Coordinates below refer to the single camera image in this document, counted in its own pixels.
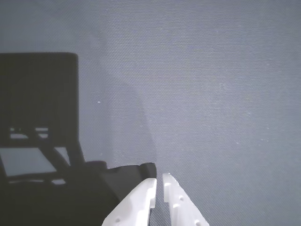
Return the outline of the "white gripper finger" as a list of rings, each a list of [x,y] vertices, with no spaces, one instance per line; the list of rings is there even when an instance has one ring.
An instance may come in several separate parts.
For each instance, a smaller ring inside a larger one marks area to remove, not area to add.
[[[147,226],[156,204],[157,179],[138,184],[104,219],[103,226]]]
[[[164,202],[169,205],[172,226],[209,226],[199,209],[169,173],[164,173]]]

